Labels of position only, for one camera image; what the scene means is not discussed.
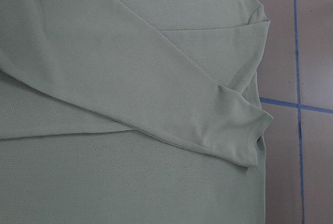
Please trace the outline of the olive green long-sleeve shirt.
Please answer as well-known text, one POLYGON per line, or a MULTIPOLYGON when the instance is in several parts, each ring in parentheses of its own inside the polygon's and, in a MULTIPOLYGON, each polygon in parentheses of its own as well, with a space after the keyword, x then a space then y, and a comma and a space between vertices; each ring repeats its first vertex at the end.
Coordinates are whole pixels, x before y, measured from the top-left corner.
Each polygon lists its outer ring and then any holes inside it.
POLYGON ((1 0, 1 223, 265 223, 258 0, 1 0))

